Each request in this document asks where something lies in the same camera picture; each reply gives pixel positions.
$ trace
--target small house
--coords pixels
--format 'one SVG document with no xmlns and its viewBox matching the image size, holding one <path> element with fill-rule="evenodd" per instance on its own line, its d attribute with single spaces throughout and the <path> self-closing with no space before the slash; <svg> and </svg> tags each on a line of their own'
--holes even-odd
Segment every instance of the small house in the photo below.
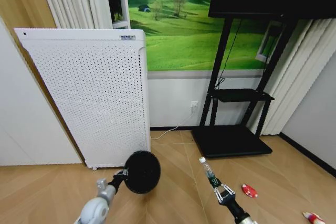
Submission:
<svg viewBox="0 0 336 224">
<path fill-rule="evenodd" d="M 139 5 L 138 6 L 138 11 L 145 12 L 145 13 L 150 13 L 151 8 L 148 5 Z"/>
</svg>

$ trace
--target perforated panel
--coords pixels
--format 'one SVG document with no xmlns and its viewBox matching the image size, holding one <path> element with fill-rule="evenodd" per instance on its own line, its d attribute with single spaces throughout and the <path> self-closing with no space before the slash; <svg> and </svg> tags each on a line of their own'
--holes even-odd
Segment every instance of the perforated panel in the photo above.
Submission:
<svg viewBox="0 0 336 224">
<path fill-rule="evenodd" d="M 23 45 L 89 167 L 120 166 L 134 151 L 149 150 L 143 40 L 26 39 Z"/>
</svg>

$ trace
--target wooden floor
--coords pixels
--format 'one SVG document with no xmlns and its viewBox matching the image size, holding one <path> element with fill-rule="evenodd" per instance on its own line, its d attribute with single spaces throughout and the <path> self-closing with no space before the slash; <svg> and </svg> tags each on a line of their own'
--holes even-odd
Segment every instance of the wooden floor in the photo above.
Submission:
<svg viewBox="0 0 336 224">
<path fill-rule="evenodd" d="M 161 133 L 152 132 L 152 137 Z M 308 223 L 302 211 L 336 223 L 336 179 L 281 138 L 262 139 L 272 154 L 209 162 L 217 177 L 236 191 L 238 203 L 259 224 Z M 153 140 L 152 152 L 161 163 L 159 184 L 147 195 L 134 194 L 122 184 L 106 223 L 234 223 L 213 195 L 189 131 Z M 95 197 L 96 180 L 110 179 L 115 170 L 92 171 L 83 165 L 1 167 L 0 223 L 73 223 Z M 259 197 L 245 196 L 243 183 L 256 188 Z"/>
</svg>

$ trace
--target tv stand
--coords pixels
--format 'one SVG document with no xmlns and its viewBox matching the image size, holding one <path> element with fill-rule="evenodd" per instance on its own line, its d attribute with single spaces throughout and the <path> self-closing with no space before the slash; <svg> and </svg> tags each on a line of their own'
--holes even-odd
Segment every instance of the tv stand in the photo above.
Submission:
<svg viewBox="0 0 336 224">
<path fill-rule="evenodd" d="M 278 63 L 281 54 L 292 35 L 297 19 L 285 20 L 285 28 L 274 49 L 263 77 L 256 90 L 253 89 L 215 89 L 219 70 L 222 64 L 224 51 L 234 17 L 226 15 L 222 34 L 220 36 L 216 59 L 203 107 L 201 122 L 198 128 L 192 130 L 195 142 L 205 157 L 229 157 L 243 155 L 269 154 L 272 149 L 260 140 L 264 121 L 270 103 L 274 98 L 264 92 L 272 72 Z M 213 101 L 210 125 L 205 126 L 211 100 Z M 215 126 L 218 101 L 220 102 L 250 102 L 245 115 L 238 125 Z M 246 126 L 258 101 L 264 101 L 264 107 L 259 119 L 256 134 Z"/>
</svg>

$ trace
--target black round pad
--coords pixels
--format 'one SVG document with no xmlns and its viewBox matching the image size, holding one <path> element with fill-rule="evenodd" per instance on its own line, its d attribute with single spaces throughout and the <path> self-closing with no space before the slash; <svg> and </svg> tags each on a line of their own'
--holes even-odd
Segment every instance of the black round pad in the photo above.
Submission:
<svg viewBox="0 0 336 224">
<path fill-rule="evenodd" d="M 128 176 L 124 180 L 126 186 L 137 194 L 148 193 L 160 179 L 160 163 L 151 152 L 134 152 L 126 161 L 124 169 L 128 170 Z"/>
</svg>

